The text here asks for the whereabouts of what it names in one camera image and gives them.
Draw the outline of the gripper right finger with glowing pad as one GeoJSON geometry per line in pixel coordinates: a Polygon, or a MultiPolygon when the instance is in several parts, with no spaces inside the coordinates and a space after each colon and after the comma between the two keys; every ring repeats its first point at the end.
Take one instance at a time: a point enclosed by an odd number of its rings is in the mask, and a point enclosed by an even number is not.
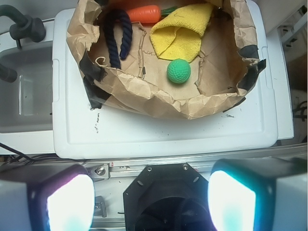
{"type": "Polygon", "coordinates": [[[207,199],[218,231],[306,231],[308,161],[220,159],[211,170],[207,199]]]}

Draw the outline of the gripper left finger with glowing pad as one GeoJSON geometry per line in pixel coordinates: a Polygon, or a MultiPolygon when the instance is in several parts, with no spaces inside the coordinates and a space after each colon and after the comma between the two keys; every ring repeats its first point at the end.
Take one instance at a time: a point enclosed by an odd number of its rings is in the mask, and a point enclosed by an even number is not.
{"type": "Polygon", "coordinates": [[[94,183],[80,164],[0,167],[2,231],[88,231],[94,183]]]}

